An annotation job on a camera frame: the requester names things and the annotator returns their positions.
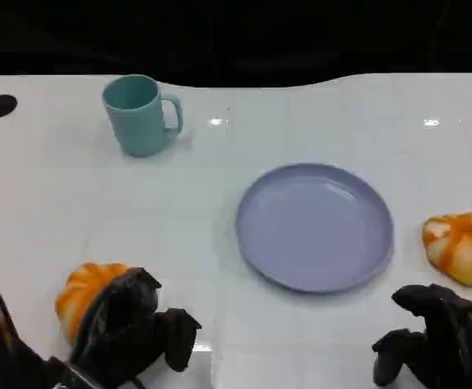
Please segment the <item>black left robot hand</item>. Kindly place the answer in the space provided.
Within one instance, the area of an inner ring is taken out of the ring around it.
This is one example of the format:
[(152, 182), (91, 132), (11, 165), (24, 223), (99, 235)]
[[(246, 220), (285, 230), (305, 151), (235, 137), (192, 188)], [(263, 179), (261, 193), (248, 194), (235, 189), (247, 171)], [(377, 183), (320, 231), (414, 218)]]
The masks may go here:
[(104, 388), (143, 388), (138, 376), (160, 357), (186, 370), (202, 325), (184, 309), (158, 311), (160, 288), (141, 267), (110, 281), (84, 314), (70, 363)]

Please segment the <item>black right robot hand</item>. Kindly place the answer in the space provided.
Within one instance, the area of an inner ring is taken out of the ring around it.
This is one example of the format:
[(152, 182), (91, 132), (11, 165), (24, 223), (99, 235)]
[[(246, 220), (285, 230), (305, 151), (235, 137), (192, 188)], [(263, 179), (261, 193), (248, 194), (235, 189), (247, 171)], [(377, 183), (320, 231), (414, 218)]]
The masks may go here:
[(392, 330), (373, 344), (373, 382), (385, 387), (406, 366), (426, 388), (472, 388), (472, 301), (438, 284), (403, 286), (392, 300), (425, 330)]

